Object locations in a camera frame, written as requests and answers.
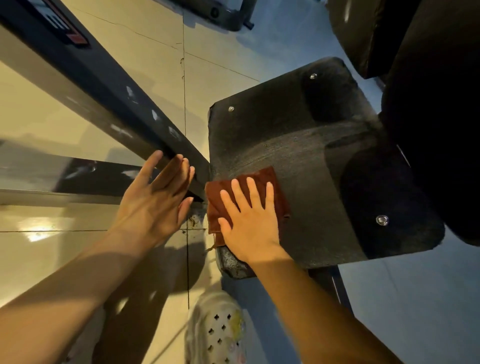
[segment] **black padded cushion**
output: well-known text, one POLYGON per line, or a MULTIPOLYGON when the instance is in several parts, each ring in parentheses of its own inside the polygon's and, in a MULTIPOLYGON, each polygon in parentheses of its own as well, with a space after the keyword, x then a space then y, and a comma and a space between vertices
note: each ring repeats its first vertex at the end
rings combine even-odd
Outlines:
MULTIPOLYGON (((303 268, 423 251, 443 238, 442 221, 338 58, 215 103, 209 144, 214 180, 274 166, 291 207, 281 244, 303 268), (390 224, 378 225, 377 215, 390 224)), ((227 247, 217 253, 223 271, 253 276, 227 247)))
POLYGON ((480 2, 423 0, 392 65, 382 121, 451 228, 480 244, 480 2))
POLYGON ((363 78, 388 73, 420 0, 329 0, 330 23, 363 78))

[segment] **brown cleaning rag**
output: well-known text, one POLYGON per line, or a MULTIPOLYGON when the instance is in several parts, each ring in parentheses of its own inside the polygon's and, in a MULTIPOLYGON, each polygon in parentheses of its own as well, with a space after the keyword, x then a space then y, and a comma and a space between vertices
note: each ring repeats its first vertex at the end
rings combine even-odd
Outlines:
MULTIPOLYGON (((258 194, 260 195, 260 201, 262 206, 265 207, 265 195, 266 195, 266 186, 267 182, 271 182, 274 188, 274 204, 275 204, 275 213, 278 220, 278 229, 281 230, 283 222, 290 217, 290 207, 288 202, 283 195, 283 192, 280 188, 278 180, 276 179, 276 174, 273 167, 267 167, 262 170, 259 170, 252 174, 242 174, 237 177, 239 181, 240 188, 247 198, 247 201, 250 203, 250 191, 247 185, 247 177, 252 177, 257 185, 258 194)), ((222 199, 220 198, 220 191, 226 190, 230 195, 232 201, 237 204, 235 201, 235 196, 232 192, 231 180, 223 181, 213 181, 207 182, 205 185, 205 193, 208 199, 207 207, 207 219, 208 219, 208 233, 215 234, 215 247, 225 245, 223 236, 220 231, 220 225, 218 223, 218 218, 226 218, 230 223, 230 226, 233 226, 232 220, 228 215, 227 209, 223 205, 222 199)))

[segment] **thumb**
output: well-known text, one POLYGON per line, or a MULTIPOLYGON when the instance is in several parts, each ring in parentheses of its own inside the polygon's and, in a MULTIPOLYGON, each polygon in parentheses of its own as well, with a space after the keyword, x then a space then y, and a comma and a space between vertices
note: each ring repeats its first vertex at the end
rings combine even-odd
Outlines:
POLYGON ((220 231, 222 232, 223 237, 226 238, 228 234, 231 233, 232 227, 226 218, 218 218, 218 223, 220 225, 220 231))
POLYGON ((193 197, 187 197, 184 199, 179 205, 179 215, 178 215, 178 223, 181 225, 186 219, 188 210, 190 210, 190 206, 192 205, 193 197))

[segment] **person's left hand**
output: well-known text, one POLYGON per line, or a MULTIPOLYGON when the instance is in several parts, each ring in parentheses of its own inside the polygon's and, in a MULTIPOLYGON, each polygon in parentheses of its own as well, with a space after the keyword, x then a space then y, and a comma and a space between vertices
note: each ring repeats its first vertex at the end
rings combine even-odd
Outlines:
POLYGON ((111 230, 127 234, 148 251, 164 243, 186 219, 193 197, 184 198, 195 168, 187 158, 176 155, 149 183, 153 169, 162 158, 159 150, 145 162, 123 195, 111 230))

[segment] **person's right hand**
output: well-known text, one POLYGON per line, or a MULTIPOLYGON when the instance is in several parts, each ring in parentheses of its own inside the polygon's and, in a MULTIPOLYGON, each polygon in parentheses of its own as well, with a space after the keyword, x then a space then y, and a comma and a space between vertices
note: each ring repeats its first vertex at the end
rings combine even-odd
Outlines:
POLYGON ((262 207, 253 178, 247 178, 247 185, 252 206, 249 205, 237 180, 232 180, 232 191, 239 208, 232 202, 227 191, 220 191, 220 197, 232 219, 233 227, 225 218, 219 218, 218 223, 227 247, 238 259, 251 264, 253 259, 263 255, 261 253, 272 246, 278 246, 279 237, 273 185, 267 183, 265 208, 262 207))

